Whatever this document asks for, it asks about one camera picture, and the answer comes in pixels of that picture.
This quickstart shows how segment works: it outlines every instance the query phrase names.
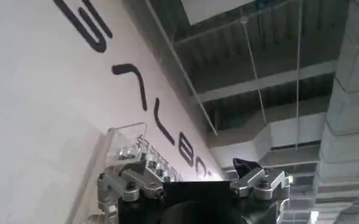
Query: bolt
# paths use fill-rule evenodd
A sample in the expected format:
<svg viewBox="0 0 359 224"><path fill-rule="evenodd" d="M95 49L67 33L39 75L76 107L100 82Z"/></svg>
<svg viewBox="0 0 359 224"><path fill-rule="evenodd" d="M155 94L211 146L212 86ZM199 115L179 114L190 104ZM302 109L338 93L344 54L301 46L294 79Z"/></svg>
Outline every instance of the bolt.
<svg viewBox="0 0 359 224"><path fill-rule="evenodd" d="M126 184L126 189L129 190L133 190L136 187L136 184L134 182L128 182Z"/></svg>
<svg viewBox="0 0 359 224"><path fill-rule="evenodd" d="M270 187L270 183L268 183L266 179L262 179L259 182L259 186L262 188L267 188L267 187Z"/></svg>
<svg viewBox="0 0 359 224"><path fill-rule="evenodd" d="M155 198L162 198L163 197L163 190L159 189L155 192Z"/></svg>

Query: ceiling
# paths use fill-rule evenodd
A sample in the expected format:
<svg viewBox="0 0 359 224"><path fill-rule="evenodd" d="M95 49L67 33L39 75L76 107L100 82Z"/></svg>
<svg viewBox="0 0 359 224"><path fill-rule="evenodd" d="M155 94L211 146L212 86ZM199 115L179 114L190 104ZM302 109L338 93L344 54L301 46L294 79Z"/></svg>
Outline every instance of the ceiling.
<svg viewBox="0 0 359 224"><path fill-rule="evenodd" d="M265 125L270 124L275 117L265 111L284 105L295 104L291 114L298 118L305 114L304 102L331 96L336 71L324 65L338 60L349 1L254 1L194 24L181 0L150 3L200 96L211 120L210 133L243 127L261 112ZM188 94L194 95L191 88ZM267 169L282 169L294 176L284 223L308 223L312 210L330 211L319 216L325 221L336 217L327 214L359 214L359 196L345 194L359 190L359 183L319 186L320 145L321 139L279 145L270 151L295 155L293 151L311 147L317 150L314 161L286 163L281 159L268 166L267 156L260 160ZM223 167L223 171L230 180L238 178L233 167Z"/></svg>

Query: black lettering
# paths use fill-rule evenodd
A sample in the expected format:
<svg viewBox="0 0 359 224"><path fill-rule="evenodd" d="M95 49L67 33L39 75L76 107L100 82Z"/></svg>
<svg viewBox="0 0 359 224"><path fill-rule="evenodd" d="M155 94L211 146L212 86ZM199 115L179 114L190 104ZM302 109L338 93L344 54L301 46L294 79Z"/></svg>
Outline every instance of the black lettering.
<svg viewBox="0 0 359 224"><path fill-rule="evenodd" d="M202 174L200 174L199 165L201 165L203 168ZM197 156L197 158L196 158L196 172L197 172L197 175L200 177L205 177L207 174L205 163L199 156Z"/></svg>
<svg viewBox="0 0 359 224"><path fill-rule="evenodd" d="M130 72L135 74L138 79L138 85L140 87L141 103L143 106L143 110L147 111L147 99L145 95L144 80L137 67L132 64L121 64L121 65L112 66L112 73L114 75L122 75Z"/></svg>
<svg viewBox="0 0 359 224"><path fill-rule="evenodd" d="M90 13L93 15L93 17L95 18L95 20L98 22L98 24L101 26L102 30L104 30L104 32L106 33L106 35L112 39L113 38L113 34L112 31L110 31L110 29L107 27L106 23L104 22L104 20L102 19L102 17L99 15L99 13L96 11L96 9L94 8L94 6L92 5L92 3L90 2L90 0L83 0L83 3L86 5L88 11L90 11Z"/></svg>
<svg viewBox="0 0 359 224"><path fill-rule="evenodd" d="M187 164L190 167L194 165L194 150L193 146L191 146L189 140L187 140L186 136L180 132L179 133L179 145L178 145L180 155L185 159Z"/></svg>
<svg viewBox="0 0 359 224"><path fill-rule="evenodd" d="M163 124L159 120L159 116L158 116L159 105L160 105L160 100L159 100L159 98L156 98L155 108L154 108L154 116L155 116L156 125L160 129L160 131L163 133L163 135L166 136L166 139L169 140L172 145L175 145L174 138L171 136L171 134L168 132L168 130L163 126Z"/></svg>
<svg viewBox="0 0 359 224"><path fill-rule="evenodd" d="M106 40L101 34L99 29L95 26L91 18L88 16L87 12L83 8L78 8L79 15L90 27L91 31L94 33L98 42L87 32L86 28L75 16L71 9L65 4L63 0L53 0L57 7L63 12L63 14L68 18L68 20L74 25L76 30L81 34L84 40L93 48L96 52L103 53L106 51Z"/></svg>

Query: hanging cable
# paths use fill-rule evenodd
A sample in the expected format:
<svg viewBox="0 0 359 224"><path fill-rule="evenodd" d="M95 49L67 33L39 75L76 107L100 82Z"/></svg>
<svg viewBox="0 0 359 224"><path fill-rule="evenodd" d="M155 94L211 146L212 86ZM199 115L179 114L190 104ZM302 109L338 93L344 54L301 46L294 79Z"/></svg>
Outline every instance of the hanging cable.
<svg viewBox="0 0 359 224"><path fill-rule="evenodd" d="M254 56L252 55L251 44L250 44L250 40L249 40L249 37L248 37L247 22L248 22L247 18L242 18L242 20L240 21L240 23L241 23L241 24L243 25L243 27L244 27L244 33L246 33L247 45L248 45L248 50L249 50L249 52L250 52L252 69L253 69L253 71L254 71L255 80L257 81L258 85L260 85L259 80L258 80L257 69L256 69L256 67L255 67ZM262 94L261 94L261 92L260 92L260 89L261 89L261 86L259 86L259 88L258 88L260 106L261 106L261 108L262 108L263 121L265 122L265 124L267 124L267 122L266 122L266 115L265 115L265 108L263 107L263 100L262 100Z"/></svg>
<svg viewBox="0 0 359 224"><path fill-rule="evenodd" d="M297 41L297 80L296 80L296 118L297 118L297 136L296 136L296 150L299 144L299 131L300 131L300 120L299 120L299 90L300 90L300 53L301 53L301 28L302 28L302 0L298 0L299 4L299 31Z"/></svg>

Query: black device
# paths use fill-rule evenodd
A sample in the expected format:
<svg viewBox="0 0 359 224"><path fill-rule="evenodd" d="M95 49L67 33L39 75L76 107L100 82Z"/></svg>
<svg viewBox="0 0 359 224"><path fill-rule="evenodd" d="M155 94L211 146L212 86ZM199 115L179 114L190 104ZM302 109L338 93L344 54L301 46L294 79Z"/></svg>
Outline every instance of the black device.
<svg viewBox="0 0 359 224"><path fill-rule="evenodd" d="M289 176L234 159L235 181L159 183L145 163L106 170L98 178L100 208L117 224L274 224L290 196ZM116 214L108 207L117 205Z"/></svg>

